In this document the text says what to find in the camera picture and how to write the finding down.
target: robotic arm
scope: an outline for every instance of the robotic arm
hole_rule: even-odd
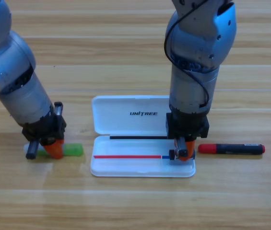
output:
[[[206,138],[216,79],[236,35],[231,0],[172,0],[165,54],[172,62],[167,137],[175,139],[171,159],[193,157],[194,141]]]
[[[11,24],[9,8],[0,0],[0,101],[30,142],[27,159],[35,159],[39,143],[59,159],[63,157],[61,144],[66,127],[63,104],[53,106],[34,72],[36,64],[31,49],[11,31]]]
[[[206,138],[220,64],[236,34],[235,5],[230,0],[172,0],[165,54],[172,62],[167,137],[175,139],[172,158],[193,156],[194,141]],[[11,31],[11,13],[0,0],[0,100],[23,127],[30,142],[26,157],[34,159],[40,143],[54,158],[63,156],[66,123],[62,103],[50,101],[35,70],[35,58],[25,41]]]

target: green eraser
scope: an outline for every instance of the green eraser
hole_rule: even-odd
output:
[[[79,143],[63,144],[64,156],[80,157],[83,155],[83,146]],[[39,156],[47,156],[48,153],[42,148],[37,151]]]

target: orange gripper pad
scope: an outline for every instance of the orange gripper pad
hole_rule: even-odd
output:
[[[62,143],[64,143],[64,140],[56,140],[52,145],[45,145],[43,147],[51,157],[61,159],[63,158]]]
[[[187,146],[187,150],[188,150],[189,155],[187,157],[179,157],[179,160],[181,160],[181,161],[187,161],[188,159],[190,159],[193,156],[193,152],[195,149],[195,141],[186,142],[186,146]]]

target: black cable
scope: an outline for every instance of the black cable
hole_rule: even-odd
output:
[[[193,74],[191,74],[190,72],[187,72],[185,69],[183,69],[178,63],[176,63],[167,53],[167,41],[168,38],[170,36],[170,33],[173,31],[174,27],[179,24],[182,20],[184,20],[186,17],[188,17],[191,13],[193,13],[195,10],[197,10],[200,6],[202,6],[203,4],[205,4],[208,0],[203,0],[200,4],[196,5],[192,10],[190,10],[187,14],[183,15],[180,19],[178,19],[168,30],[168,33],[165,37],[165,41],[164,41],[164,51],[165,51],[165,55],[166,57],[171,61],[171,63],[173,63],[174,66],[176,66],[179,70],[181,70],[182,72],[184,72],[185,74],[187,74],[190,78],[192,78],[195,82],[197,82],[204,90],[205,94],[207,95],[207,100],[204,104],[200,105],[200,108],[205,107],[210,100],[210,96],[209,96],[209,92],[206,89],[206,87],[204,87],[203,83],[196,78]]]

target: wood grain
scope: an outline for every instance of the wood grain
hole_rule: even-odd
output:
[[[201,143],[260,143],[262,157],[197,154],[192,178],[97,178],[91,100],[168,95],[163,51],[171,0],[6,0],[37,59],[66,142],[82,157],[27,161],[0,103],[0,230],[271,230],[271,1],[236,1],[238,31],[221,66]]]

